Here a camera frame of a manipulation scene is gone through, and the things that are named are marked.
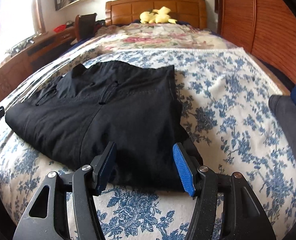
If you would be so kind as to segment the yellow plush toy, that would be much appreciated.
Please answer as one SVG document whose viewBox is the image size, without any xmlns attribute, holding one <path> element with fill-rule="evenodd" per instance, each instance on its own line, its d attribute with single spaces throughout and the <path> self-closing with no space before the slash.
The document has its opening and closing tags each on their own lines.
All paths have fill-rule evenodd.
<svg viewBox="0 0 296 240">
<path fill-rule="evenodd" d="M 140 23 L 151 24 L 151 23 L 171 23 L 176 24 L 177 20 L 172 18 L 169 13 L 171 9 L 162 7 L 159 10 L 153 9 L 151 11 L 144 11 L 140 14 Z"/>
</svg>

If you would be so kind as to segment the window with wooden frame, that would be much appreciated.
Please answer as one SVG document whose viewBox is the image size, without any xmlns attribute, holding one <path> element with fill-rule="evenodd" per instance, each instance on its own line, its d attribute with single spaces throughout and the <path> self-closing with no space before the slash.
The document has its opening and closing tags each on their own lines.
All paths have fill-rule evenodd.
<svg viewBox="0 0 296 240">
<path fill-rule="evenodd" d="M 41 0 L 0 0 L 0 63 L 13 47 L 45 32 Z"/>
</svg>

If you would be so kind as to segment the long wooden desk cabinet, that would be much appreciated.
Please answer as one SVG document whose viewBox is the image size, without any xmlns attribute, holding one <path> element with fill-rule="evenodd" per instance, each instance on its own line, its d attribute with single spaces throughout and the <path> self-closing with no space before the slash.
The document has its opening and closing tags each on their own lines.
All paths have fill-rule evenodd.
<svg viewBox="0 0 296 240">
<path fill-rule="evenodd" d="M 53 62 L 70 47 L 76 38 L 69 27 L 24 49 L 0 67 L 0 102 L 27 77 Z"/>
</svg>

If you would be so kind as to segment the black double-breasted coat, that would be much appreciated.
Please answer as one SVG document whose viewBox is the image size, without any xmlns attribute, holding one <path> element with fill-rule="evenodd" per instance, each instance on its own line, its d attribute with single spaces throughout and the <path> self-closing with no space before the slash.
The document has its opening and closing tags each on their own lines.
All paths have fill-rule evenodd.
<svg viewBox="0 0 296 240">
<path fill-rule="evenodd" d="M 173 145 L 202 158 L 181 126 L 181 111 L 173 66 L 108 61 L 75 66 L 10 107 L 5 121 L 33 148 L 73 170 L 115 142 L 111 184 L 182 191 Z"/>
</svg>

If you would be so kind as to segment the pink floral quilt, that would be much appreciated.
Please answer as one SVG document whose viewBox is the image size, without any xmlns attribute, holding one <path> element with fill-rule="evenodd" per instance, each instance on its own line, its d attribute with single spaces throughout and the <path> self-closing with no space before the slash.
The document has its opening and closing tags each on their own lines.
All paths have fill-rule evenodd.
<svg viewBox="0 0 296 240">
<path fill-rule="evenodd" d="M 102 27 L 87 43 L 93 47 L 101 47 L 104 51 L 148 48 L 236 48 L 236 45 L 209 30 L 199 30 L 190 25 L 170 23 L 132 23 L 122 27 L 116 25 Z"/>
</svg>

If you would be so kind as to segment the wooden louvered wardrobe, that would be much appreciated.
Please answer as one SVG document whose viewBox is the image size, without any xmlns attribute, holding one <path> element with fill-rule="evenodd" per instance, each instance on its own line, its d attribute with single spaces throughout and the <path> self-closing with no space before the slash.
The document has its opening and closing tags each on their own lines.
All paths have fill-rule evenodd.
<svg viewBox="0 0 296 240">
<path fill-rule="evenodd" d="M 219 0 L 217 31 L 296 83 L 296 17 L 283 0 Z"/>
</svg>

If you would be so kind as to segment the wooden chair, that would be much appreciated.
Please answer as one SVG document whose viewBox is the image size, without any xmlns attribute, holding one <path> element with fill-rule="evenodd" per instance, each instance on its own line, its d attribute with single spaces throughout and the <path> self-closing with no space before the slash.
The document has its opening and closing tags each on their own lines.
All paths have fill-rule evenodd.
<svg viewBox="0 0 296 240">
<path fill-rule="evenodd" d="M 77 15 L 74 28 L 77 42 L 94 36 L 97 13 L 87 15 Z"/>
</svg>

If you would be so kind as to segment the blue floral white bedspread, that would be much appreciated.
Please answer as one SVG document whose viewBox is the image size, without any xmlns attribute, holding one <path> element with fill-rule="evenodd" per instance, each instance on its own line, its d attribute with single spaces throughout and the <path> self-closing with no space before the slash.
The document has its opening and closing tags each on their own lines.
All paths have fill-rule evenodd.
<svg viewBox="0 0 296 240">
<path fill-rule="evenodd" d="M 243 174 L 260 200 L 277 239 L 296 222 L 296 160 L 271 113 L 277 85 L 243 49 L 81 49 L 64 55 L 21 83 L 1 101 L 27 99 L 75 65 L 118 60 L 137 67 L 173 65 L 185 128 L 205 165 Z M 183 239 L 195 201 L 186 193 L 143 193 L 108 185 L 95 198 L 106 239 Z"/>
</svg>

